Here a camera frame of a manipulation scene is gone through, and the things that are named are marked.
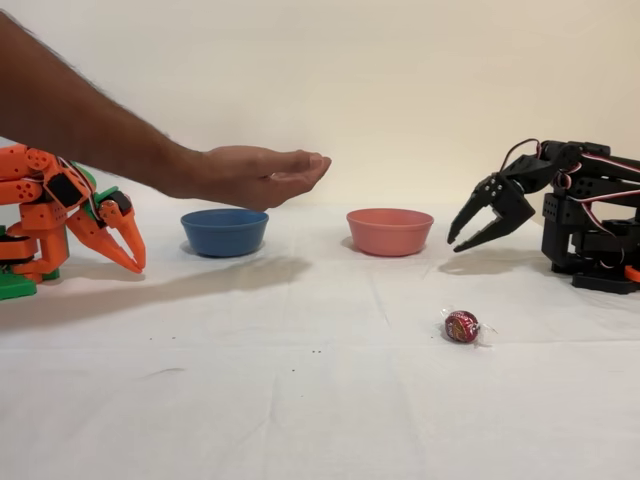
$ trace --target human hand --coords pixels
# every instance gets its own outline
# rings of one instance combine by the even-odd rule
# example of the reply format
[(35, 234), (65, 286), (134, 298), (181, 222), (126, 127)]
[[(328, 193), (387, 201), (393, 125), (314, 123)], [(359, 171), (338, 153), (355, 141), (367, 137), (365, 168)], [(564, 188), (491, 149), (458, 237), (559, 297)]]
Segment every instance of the human hand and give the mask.
[(184, 180), (165, 193), (264, 211), (310, 192), (330, 166), (331, 159), (302, 150), (221, 147), (189, 155), (178, 177)]

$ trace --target pink bowl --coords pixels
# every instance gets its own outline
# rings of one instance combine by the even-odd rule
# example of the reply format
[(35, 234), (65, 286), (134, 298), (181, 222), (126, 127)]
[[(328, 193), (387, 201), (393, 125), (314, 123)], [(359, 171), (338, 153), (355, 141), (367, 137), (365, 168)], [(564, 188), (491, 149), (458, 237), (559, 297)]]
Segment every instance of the pink bowl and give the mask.
[(355, 246), (382, 257), (418, 253), (433, 225), (431, 215), (394, 208), (356, 210), (347, 215), (347, 221)]

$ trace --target white tablecloth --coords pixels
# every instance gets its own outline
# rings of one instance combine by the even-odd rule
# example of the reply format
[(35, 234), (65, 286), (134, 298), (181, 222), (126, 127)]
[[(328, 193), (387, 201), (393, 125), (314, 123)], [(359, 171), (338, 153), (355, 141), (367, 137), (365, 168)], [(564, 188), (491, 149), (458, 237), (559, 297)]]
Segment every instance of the white tablecloth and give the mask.
[[(281, 208), (259, 252), (210, 260), (181, 208), (139, 213), (144, 278), (74, 245), (0, 304), (2, 480), (640, 475), (640, 296), (551, 274), (539, 226), (454, 256), (454, 210), (418, 206), (428, 248), (380, 259), (349, 208)], [(491, 348), (445, 340), (448, 306)]]

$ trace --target human arm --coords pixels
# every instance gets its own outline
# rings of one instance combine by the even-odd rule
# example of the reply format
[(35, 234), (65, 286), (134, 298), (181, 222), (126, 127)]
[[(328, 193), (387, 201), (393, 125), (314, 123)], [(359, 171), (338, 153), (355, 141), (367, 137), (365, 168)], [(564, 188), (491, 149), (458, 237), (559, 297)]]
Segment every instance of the human arm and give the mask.
[(112, 101), (0, 11), (0, 136), (167, 195), (264, 210), (306, 193), (330, 160), (182, 147)]

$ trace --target red candy wrapper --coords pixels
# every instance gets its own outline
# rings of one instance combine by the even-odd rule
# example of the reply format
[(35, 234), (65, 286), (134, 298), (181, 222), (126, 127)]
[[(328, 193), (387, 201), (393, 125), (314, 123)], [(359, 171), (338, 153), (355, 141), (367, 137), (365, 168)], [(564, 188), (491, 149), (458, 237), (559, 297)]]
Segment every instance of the red candy wrapper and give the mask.
[(451, 312), (444, 321), (447, 336), (460, 343), (473, 343), (480, 333), (478, 319), (469, 312)]
[(478, 322), (474, 314), (465, 310), (445, 309), (442, 310), (442, 316), (445, 318), (445, 333), (454, 342), (484, 344), (484, 330), (497, 333), (489, 325)]

